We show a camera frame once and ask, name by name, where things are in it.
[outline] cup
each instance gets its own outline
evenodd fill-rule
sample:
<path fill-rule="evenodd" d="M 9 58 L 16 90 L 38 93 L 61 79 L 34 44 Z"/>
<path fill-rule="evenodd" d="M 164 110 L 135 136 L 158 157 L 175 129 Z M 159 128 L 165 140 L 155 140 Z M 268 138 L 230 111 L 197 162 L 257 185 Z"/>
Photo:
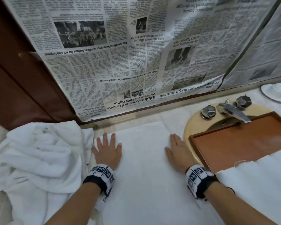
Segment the cup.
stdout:
<path fill-rule="evenodd" d="M 281 99 L 281 83 L 271 85 L 268 88 L 267 93 L 274 96 L 275 98 Z"/>

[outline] forearm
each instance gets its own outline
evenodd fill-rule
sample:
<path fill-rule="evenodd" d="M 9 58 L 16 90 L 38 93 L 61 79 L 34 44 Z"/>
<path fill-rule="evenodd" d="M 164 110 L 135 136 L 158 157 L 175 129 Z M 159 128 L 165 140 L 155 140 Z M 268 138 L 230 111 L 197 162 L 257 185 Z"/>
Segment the forearm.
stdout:
<path fill-rule="evenodd" d="M 276 225 L 218 182 L 212 183 L 204 194 L 226 225 Z"/>
<path fill-rule="evenodd" d="M 45 225 L 86 225 L 101 189 L 94 183 L 84 183 Z"/>

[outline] wrist band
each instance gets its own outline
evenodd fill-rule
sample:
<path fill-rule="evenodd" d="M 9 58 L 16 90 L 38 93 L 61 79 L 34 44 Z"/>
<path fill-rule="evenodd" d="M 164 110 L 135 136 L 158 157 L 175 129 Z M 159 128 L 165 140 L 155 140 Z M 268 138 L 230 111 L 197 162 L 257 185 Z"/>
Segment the wrist band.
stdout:
<path fill-rule="evenodd" d="M 109 166 L 98 164 L 90 170 L 82 184 L 95 183 L 100 187 L 101 193 L 104 192 L 105 196 L 108 197 L 115 179 L 115 173 Z"/>
<path fill-rule="evenodd" d="M 187 188 L 193 194 L 195 199 L 205 198 L 204 192 L 217 178 L 204 167 L 196 164 L 186 172 Z"/>

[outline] marble countertop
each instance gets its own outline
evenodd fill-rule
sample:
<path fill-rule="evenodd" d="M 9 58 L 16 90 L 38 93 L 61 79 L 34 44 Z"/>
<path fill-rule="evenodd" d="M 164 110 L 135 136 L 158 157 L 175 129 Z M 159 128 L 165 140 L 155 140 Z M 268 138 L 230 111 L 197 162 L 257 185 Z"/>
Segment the marble countertop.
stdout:
<path fill-rule="evenodd" d="M 104 132 L 112 133 L 119 130 L 148 124 L 155 121 L 162 121 L 165 127 L 171 133 L 176 133 L 180 137 L 183 136 L 184 125 L 188 121 L 188 119 L 197 111 L 204 108 L 207 105 L 211 105 L 214 103 L 225 102 L 226 99 L 230 101 L 235 101 L 241 95 L 246 94 L 252 100 L 252 103 L 263 105 L 275 112 L 277 112 L 281 116 L 281 102 L 276 102 L 268 97 L 266 97 L 260 90 L 260 88 L 248 90 L 242 93 L 231 94 L 224 97 L 219 97 L 211 100 L 206 100 L 203 102 L 186 105 L 183 107 L 179 107 L 176 109 L 160 112 L 157 114 L 148 115 L 141 118 L 132 119 L 129 121 L 123 121 L 120 123 L 116 123 L 106 128 L 100 128 L 94 130 L 94 137 L 102 136 Z"/>

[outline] faucet handle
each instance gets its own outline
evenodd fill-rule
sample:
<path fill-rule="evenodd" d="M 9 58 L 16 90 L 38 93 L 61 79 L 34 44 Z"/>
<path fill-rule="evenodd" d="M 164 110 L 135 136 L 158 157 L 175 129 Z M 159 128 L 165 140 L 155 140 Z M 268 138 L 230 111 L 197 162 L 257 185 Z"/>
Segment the faucet handle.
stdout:
<path fill-rule="evenodd" d="M 201 111 L 201 117 L 205 120 L 211 120 L 216 115 L 216 109 L 214 106 L 208 105 Z"/>
<path fill-rule="evenodd" d="M 240 97 L 238 97 L 235 101 L 235 104 L 238 108 L 247 108 L 249 106 L 252 105 L 252 101 L 251 98 L 246 96 L 246 95 L 242 95 Z"/>

